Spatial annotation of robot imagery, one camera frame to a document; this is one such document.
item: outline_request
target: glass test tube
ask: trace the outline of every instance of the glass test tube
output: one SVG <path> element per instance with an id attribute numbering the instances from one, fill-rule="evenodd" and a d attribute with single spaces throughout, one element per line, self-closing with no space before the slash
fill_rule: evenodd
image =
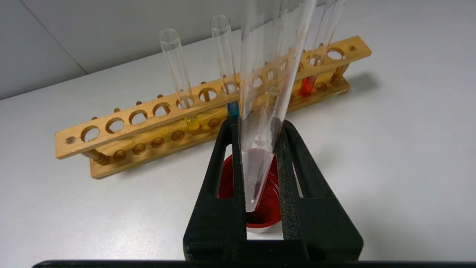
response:
<path id="1" fill-rule="evenodd" d="M 159 34 L 160 46 L 167 59 L 172 80 L 174 81 L 175 92 L 178 98 L 178 107 L 182 110 L 193 106 L 194 98 L 188 80 L 187 69 L 182 55 L 182 45 L 180 38 L 174 29 L 164 29 Z M 192 134 L 200 133 L 202 127 L 196 114 L 185 117 L 188 131 Z"/>
<path id="2" fill-rule="evenodd" d="M 332 36 L 339 22 L 340 14 L 344 9 L 344 4 L 347 0 L 327 0 L 324 8 L 324 13 L 321 17 L 319 28 L 317 29 L 316 38 L 312 49 L 317 50 L 322 48 L 323 55 L 311 56 L 309 58 L 309 64 L 317 66 L 323 62 L 324 55 L 327 54 Z M 307 98 L 312 94 L 314 83 L 316 82 L 317 75 L 312 75 L 303 79 L 301 88 L 299 89 L 299 95 Z"/>
<path id="3" fill-rule="evenodd" d="M 233 59 L 233 49 L 231 46 L 230 20 L 224 15 L 215 16 L 210 21 L 210 27 L 213 41 L 217 48 L 222 90 L 225 94 L 238 93 L 235 60 Z M 228 103 L 227 107 L 228 116 L 239 115 L 238 102 Z"/>
<path id="4" fill-rule="evenodd" d="M 316 0 L 245 0 L 240 131 L 246 210 L 254 211 L 288 109 Z"/>

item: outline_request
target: yellow liquid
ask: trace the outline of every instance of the yellow liquid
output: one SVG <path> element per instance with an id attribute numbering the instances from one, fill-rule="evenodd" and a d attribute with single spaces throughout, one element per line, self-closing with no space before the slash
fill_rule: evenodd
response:
<path id="1" fill-rule="evenodd" d="M 198 134 L 202 132 L 202 126 L 200 125 L 200 121 L 198 120 L 198 116 L 196 114 L 185 117 L 185 122 L 187 122 L 188 131 L 190 133 Z"/>

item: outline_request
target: white table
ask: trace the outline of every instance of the white table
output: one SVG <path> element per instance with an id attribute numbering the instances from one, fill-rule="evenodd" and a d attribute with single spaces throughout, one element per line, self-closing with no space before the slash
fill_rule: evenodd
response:
<path id="1" fill-rule="evenodd" d="M 350 93 L 287 117 L 362 235 L 361 260 L 476 260 L 475 13 L 470 0 L 349 1 L 334 40 L 358 34 L 373 55 L 350 65 Z M 184 47 L 193 85 L 218 78 L 214 49 Z M 158 93 L 172 93 L 162 54 L 0 101 L 2 265 L 183 259 L 213 142 L 102 180 L 86 158 L 54 156 L 55 131 Z"/>

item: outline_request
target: dark red liquid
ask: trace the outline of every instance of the dark red liquid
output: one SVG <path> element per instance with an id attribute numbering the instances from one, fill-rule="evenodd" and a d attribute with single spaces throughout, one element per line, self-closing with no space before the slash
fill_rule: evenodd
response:
<path id="1" fill-rule="evenodd" d="M 312 94 L 312 88 L 316 82 L 316 75 L 306 77 L 302 80 L 301 88 L 299 89 L 299 95 L 303 98 L 310 97 Z"/>

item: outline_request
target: test tube rack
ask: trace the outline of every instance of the test tube rack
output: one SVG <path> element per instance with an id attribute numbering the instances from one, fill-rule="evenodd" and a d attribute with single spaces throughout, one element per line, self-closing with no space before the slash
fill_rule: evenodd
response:
<path id="1" fill-rule="evenodd" d="M 328 53 L 338 52 L 342 56 L 339 60 L 323 52 L 322 49 L 303 52 L 288 112 L 347 93 L 350 86 L 342 75 L 349 64 L 372 54 L 358 36 L 329 46 Z M 308 63 L 310 57 L 320 57 L 323 61 L 318 66 L 312 66 Z M 316 74 L 312 95 L 302 98 L 298 94 L 301 80 Z M 112 114 L 93 117 L 91 121 L 58 131 L 55 133 L 56 157 L 64 159 L 82 154 L 89 158 L 91 177 L 100 179 L 213 140 L 221 123 L 228 117 L 226 104 L 239 99 L 239 94 L 227 95 L 221 88 L 220 79 L 192 87 L 195 103 L 185 110 L 179 109 L 175 94 L 158 95 L 157 99 L 147 103 L 137 102 L 132 108 L 123 111 L 115 109 Z M 165 115 L 156 116 L 158 109 L 163 109 Z M 196 113 L 202 130 L 191 134 L 184 118 Z M 138 114 L 144 115 L 146 120 L 133 124 L 132 119 Z M 117 121 L 122 121 L 123 127 L 112 131 L 110 126 Z M 98 136 L 86 141 L 86 134 L 93 129 L 99 129 Z"/>

